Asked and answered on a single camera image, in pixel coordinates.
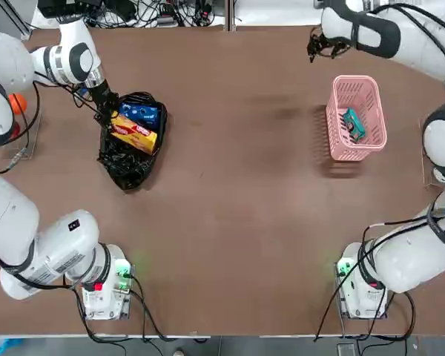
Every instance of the metal bracket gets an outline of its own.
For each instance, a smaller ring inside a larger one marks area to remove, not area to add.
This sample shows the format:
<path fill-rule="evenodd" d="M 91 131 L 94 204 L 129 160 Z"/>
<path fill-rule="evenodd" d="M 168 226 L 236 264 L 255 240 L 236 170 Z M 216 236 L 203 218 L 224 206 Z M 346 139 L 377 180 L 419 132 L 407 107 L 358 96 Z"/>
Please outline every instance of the metal bracket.
<path fill-rule="evenodd" d="M 236 30 L 236 14 L 234 12 L 234 0 L 225 0 L 224 31 L 234 32 Z"/>

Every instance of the floor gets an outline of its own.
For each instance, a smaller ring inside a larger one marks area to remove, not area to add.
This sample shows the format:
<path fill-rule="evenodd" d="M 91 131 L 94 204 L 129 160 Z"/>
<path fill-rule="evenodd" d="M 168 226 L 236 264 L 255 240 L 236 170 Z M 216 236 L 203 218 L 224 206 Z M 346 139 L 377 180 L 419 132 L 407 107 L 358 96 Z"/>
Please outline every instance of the floor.
<path fill-rule="evenodd" d="M 291 356 L 291 355 L 322 355 L 337 356 L 337 346 L 350 343 L 337 337 L 325 338 L 313 342 L 311 337 L 302 338 L 261 338 L 261 337 L 212 337 L 204 344 L 195 343 L 191 339 L 180 339 L 171 343 L 155 341 L 164 356 L 172 356 L 177 348 L 181 348 L 185 356 Z M 363 345 L 378 343 L 376 339 Z M 140 340 L 131 340 L 125 344 L 127 356 L 148 355 L 159 356 L 158 351 Z M 370 348 L 365 356 L 402 356 L 404 344 Z M 124 351 L 112 345 L 99 345 L 86 337 L 27 339 L 20 346 L 8 349 L 4 356 L 65 356 L 65 355 L 99 355 L 124 356 Z M 408 356 L 445 356 L 445 337 L 411 337 L 408 341 Z M 343 353 L 340 356 L 359 356 Z"/>

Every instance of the black cable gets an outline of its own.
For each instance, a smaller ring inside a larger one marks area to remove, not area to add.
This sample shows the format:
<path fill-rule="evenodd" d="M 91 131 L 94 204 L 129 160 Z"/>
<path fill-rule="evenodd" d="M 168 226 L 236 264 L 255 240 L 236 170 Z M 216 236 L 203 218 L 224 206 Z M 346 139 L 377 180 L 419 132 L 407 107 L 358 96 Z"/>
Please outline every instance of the black cable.
<path fill-rule="evenodd" d="M 363 351 L 359 354 L 360 356 L 363 356 L 364 355 L 364 352 L 367 350 L 367 349 L 370 349 L 370 348 L 373 348 L 373 347 L 379 347 L 379 346 L 388 346 L 388 345 L 392 345 L 394 343 L 394 341 L 390 341 L 390 342 L 388 342 L 388 343 L 376 343 L 376 344 L 374 344 L 374 345 L 368 345 L 368 346 L 366 346 L 364 349 L 363 349 Z"/>
<path fill-rule="evenodd" d="M 158 329 L 158 327 L 156 326 L 156 323 L 155 323 L 155 319 L 154 319 L 154 317 L 152 316 L 152 314 L 151 314 L 151 312 L 150 312 L 150 309 L 147 307 L 147 304 L 145 303 L 145 299 L 144 299 L 144 294 L 143 294 L 143 288 L 142 288 L 142 285 L 140 284 L 139 280 L 138 280 L 135 276 L 130 275 L 129 277 L 132 278 L 132 280 L 135 281 L 135 283 L 136 283 L 136 284 L 138 285 L 138 287 L 139 287 L 140 293 L 142 294 L 142 296 L 140 297 L 140 295 L 138 295 L 135 291 L 131 291 L 131 295 L 133 295 L 134 297 L 136 297 L 136 298 L 139 300 L 139 302 L 142 304 L 143 309 L 144 309 L 144 313 L 146 313 L 146 314 L 148 315 L 148 318 L 150 319 L 150 322 L 151 322 L 153 328 L 155 329 L 155 332 L 158 334 L 159 338 L 160 338 L 161 340 L 165 341 L 165 342 L 171 342 L 171 341 L 175 341 L 175 340 L 177 340 L 177 339 L 173 339 L 173 338 L 170 338 L 170 337 L 166 337 L 166 336 L 163 335 L 162 332 Z"/>
<path fill-rule="evenodd" d="M 412 21 L 415 26 L 417 26 L 423 33 L 429 37 L 433 43 L 438 47 L 438 49 L 444 54 L 445 56 L 445 46 L 443 46 L 438 39 L 432 35 L 430 31 L 428 31 L 425 26 L 423 26 L 414 16 L 412 16 L 410 13 L 405 11 L 402 7 L 397 6 L 396 4 L 392 5 L 392 8 L 396 9 L 400 13 L 404 14 L 405 17 L 407 17 L 410 21 Z"/>
<path fill-rule="evenodd" d="M 38 87 L 36 86 L 35 82 L 33 82 L 33 87 L 35 88 L 35 93 L 36 93 L 36 111 L 35 111 L 35 114 L 33 115 L 33 118 L 31 119 L 30 124 L 21 133 L 19 133 L 17 136 L 13 137 L 12 139 L 9 139 L 6 143 L 4 143 L 4 145 L 8 145 L 9 143 L 15 142 L 17 139 L 20 139 L 23 135 L 25 135 L 33 127 L 33 125 L 35 124 L 36 120 L 38 119 L 39 109 L 41 107 L 41 97 L 39 95 Z"/>
<path fill-rule="evenodd" d="M 113 345 L 116 347 L 119 347 L 121 349 L 124 350 L 124 356 L 127 355 L 127 349 L 125 348 L 125 346 L 120 345 L 119 343 L 124 342 L 124 341 L 129 341 L 132 340 L 130 338 L 125 338 L 125 339 L 121 339 L 121 340 L 104 340 L 100 337 L 97 337 L 92 330 L 89 329 L 88 323 L 86 322 L 86 318 L 85 318 L 85 309 L 84 306 L 82 305 L 82 301 L 81 298 L 79 297 L 78 292 L 75 289 L 70 289 L 73 293 L 74 296 L 76 297 L 76 304 L 77 304 L 77 309 L 79 311 L 79 316 L 81 318 L 82 321 L 82 325 L 85 327 L 86 332 L 88 333 L 88 337 L 95 343 L 105 343 L 108 345 Z"/>
<path fill-rule="evenodd" d="M 412 296 L 409 294 L 409 292 L 405 291 L 403 294 L 409 300 L 411 311 L 412 311 L 409 329 L 407 330 L 407 332 L 404 335 L 399 336 L 399 337 L 376 335 L 375 337 L 377 339 L 384 340 L 384 341 L 405 341 L 412 335 L 414 328 L 415 328 L 415 317 L 416 317 L 417 311 L 415 310 L 414 300 L 412 299 Z"/>
<path fill-rule="evenodd" d="M 158 348 L 158 346 L 155 345 L 154 342 L 153 342 L 152 340 L 147 340 L 147 343 L 151 344 L 151 345 L 152 345 L 152 346 L 153 346 L 153 347 L 160 353 L 160 356 L 163 356 L 162 350 L 160 350 L 160 349 Z"/>
<path fill-rule="evenodd" d="M 46 75 L 44 75 L 44 74 L 42 74 L 42 73 L 40 73 L 40 72 L 36 72 L 36 71 L 35 71 L 35 74 L 38 75 L 38 76 L 40 76 L 40 77 L 42 77 L 42 78 L 46 78 L 47 80 L 50 80 Z M 81 96 L 81 95 L 78 94 L 78 93 L 73 92 L 71 89 L 69 89 L 69 88 L 67 87 L 67 85 L 63 85 L 63 84 L 60 84 L 60 83 L 58 83 L 58 82 L 54 82 L 54 84 L 57 85 L 58 87 L 64 89 L 64 90 L 66 90 L 66 91 L 67 91 L 69 94 L 71 94 L 72 96 L 76 96 L 77 98 L 81 99 L 82 104 L 85 105 L 85 106 L 87 106 L 88 108 L 90 108 L 93 112 L 97 113 L 98 115 L 100 115 L 100 116 L 102 116 L 102 117 L 105 117 L 105 115 L 104 115 L 102 112 L 100 112 L 99 110 L 97 110 L 97 109 L 93 108 L 91 105 L 89 105 L 89 104 L 86 102 L 87 100 L 86 100 L 85 97 Z"/>
<path fill-rule="evenodd" d="M 317 341 L 320 338 L 320 333 L 321 333 L 321 329 L 323 328 L 323 324 L 325 323 L 325 319 L 326 316 L 328 315 L 328 311 L 329 311 L 329 307 L 331 306 L 331 304 L 333 303 L 333 300 L 336 298 L 337 293 L 340 291 L 341 287 L 343 286 L 343 284 L 347 281 L 349 275 L 359 266 L 360 262 L 363 261 L 364 259 L 366 259 L 366 257 L 372 253 L 377 247 L 379 247 L 380 245 L 382 245 L 383 243 L 386 243 L 387 241 L 392 240 L 393 238 L 401 235 L 401 234 L 405 234 L 406 232 L 410 232 L 410 231 L 414 231 L 417 230 L 418 228 L 422 228 L 424 226 L 427 226 L 426 222 L 421 223 L 420 225 L 415 225 L 415 226 L 411 226 L 409 228 L 405 228 L 403 230 L 400 231 L 396 231 L 394 234 L 386 237 L 385 239 L 381 240 L 378 243 L 375 243 L 367 252 L 364 252 L 363 256 L 358 259 L 358 261 L 351 267 L 351 269 L 348 271 L 348 273 L 346 274 L 346 276 L 343 278 L 343 280 L 341 281 L 341 283 L 337 286 L 337 288 L 334 290 L 333 295 L 331 296 L 328 305 L 326 307 L 325 312 L 323 313 L 323 316 L 321 318 L 321 322 L 320 322 L 320 326 L 318 327 L 317 333 L 315 335 L 315 339 L 314 341 Z"/>
<path fill-rule="evenodd" d="M 386 287 L 383 288 L 383 296 L 380 298 L 380 302 L 379 302 L 378 308 L 376 309 L 376 314 L 374 314 L 374 318 L 372 319 L 372 323 L 371 323 L 371 326 L 369 327 L 368 334 L 366 336 L 363 336 L 363 337 L 360 337 L 359 339 L 357 339 L 358 341 L 368 340 L 369 337 L 371 336 L 372 330 L 374 328 L 374 324 L 375 324 L 376 320 L 380 317 L 379 311 L 380 311 L 381 306 L 383 305 L 385 296 L 386 296 Z"/>
<path fill-rule="evenodd" d="M 135 291 L 131 291 L 131 295 L 133 295 L 136 299 L 138 299 L 140 304 L 142 304 L 144 313 L 146 313 L 147 316 L 148 316 L 148 319 L 150 319 L 150 322 L 151 322 L 153 328 L 155 329 L 155 332 L 158 335 L 158 337 L 160 338 L 160 340 L 165 341 L 166 343 L 169 343 L 171 341 L 175 341 L 176 339 L 172 339 L 170 337 L 166 337 L 158 329 L 158 326 L 156 326 L 156 323 L 155 323 L 155 319 L 154 319 L 153 315 L 151 314 L 150 310 L 148 309 L 147 304 L 145 303 L 144 299 L 142 297 L 140 297 L 139 294 L 136 293 Z"/>
<path fill-rule="evenodd" d="M 16 101 L 16 104 L 19 106 L 20 111 L 22 112 L 22 117 L 23 117 L 24 126 L 25 126 L 24 132 L 27 133 L 27 143 L 26 143 L 26 145 L 24 146 L 24 149 L 26 150 L 26 149 L 28 148 L 28 146 L 30 145 L 30 126 L 28 126 L 27 117 L 26 117 L 26 115 L 24 114 L 24 110 L 23 110 L 23 108 L 22 108 L 22 105 L 21 105 L 20 102 L 18 101 L 18 98 L 16 97 L 15 94 L 12 94 L 12 95 L 13 95 L 13 98 L 15 99 L 15 101 Z M 9 167 L 6 167 L 4 170 L 1 170 L 1 171 L 0 171 L 0 174 L 5 174 L 5 173 L 11 171 L 11 169 L 12 169 L 13 167 L 15 167 L 15 166 L 18 164 L 19 160 L 22 158 L 21 150 L 19 151 L 18 154 L 20 154 L 20 157 L 18 158 L 18 161 L 15 162 L 15 163 L 13 164 L 13 159 L 15 158 L 15 157 L 14 157 L 14 158 L 12 159 L 12 162 L 10 163 L 11 165 L 10 165 Z"/>
<path fill-rule="evenodd" d="M 377 7 L 376 9 L 374 9 L 374 10 L 372 11 L 372 13 L 377 14 L 377 13 L 379 13 L 380 11 L 383 11 L 383 10 L 385 10 L 385 9 L 389 9 L 391 6 L 393 6 L 393 5 L 386 4 L 386 5 Z M 396 7 L 405 7 L 405 8 L 407 8 L 407 9 L 414 10 L 414 11 L 416 11 L 417 13 L 420 13 L 420 14 L 424 15 L 425 17 L 428 17 L 429 19 L 433 20 L 434 22 L 437 22 L 440 26 L 442 26 L 443 28 L 445 28 L 445 21 L 443 21 L 442 19 L 439 19 L 437 16 L 435 16 L 435 15 L 429 13 L 428 11 L 425 11 L 425 10 L 422 9 L 421 7 L 417 7 L 417 6 L 415 6 L 415 5 L 411 5 L 411 4 L 403 4 L 403 3 L 395 4 L 395 6 L 396 6 Z"/>

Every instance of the orange ball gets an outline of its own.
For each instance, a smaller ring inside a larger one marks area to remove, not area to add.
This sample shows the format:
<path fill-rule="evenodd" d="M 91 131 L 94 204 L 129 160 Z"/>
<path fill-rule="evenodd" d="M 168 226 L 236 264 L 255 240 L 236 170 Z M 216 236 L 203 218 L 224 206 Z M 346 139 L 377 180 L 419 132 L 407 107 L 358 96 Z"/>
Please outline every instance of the orange ball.
<path fill-rule="evenodd" d="M 22 107 L 23 112 L 27 110 L 27 100 L 21 94 L 10 94 L 8 99 L 10 100 L 10 104 L 12 105 L 12 110 L 15 115 L 22 114 L 20 106 Z"/>

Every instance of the teal item in basket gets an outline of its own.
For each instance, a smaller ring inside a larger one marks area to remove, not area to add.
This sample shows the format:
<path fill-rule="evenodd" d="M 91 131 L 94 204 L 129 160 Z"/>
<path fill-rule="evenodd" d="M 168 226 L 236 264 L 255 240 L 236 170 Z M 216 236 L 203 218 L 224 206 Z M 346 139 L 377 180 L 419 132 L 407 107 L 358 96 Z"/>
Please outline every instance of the teal item in basket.
<path fill-rule="evenodd" d="M 347 112 L 343 115 L 343 121 L 349 131 L 349 135 L 356 143 L 365 137 L 366 130 L 364 129 L 363 123 L 359 120 L 353 109 L 348 108 Z"/>

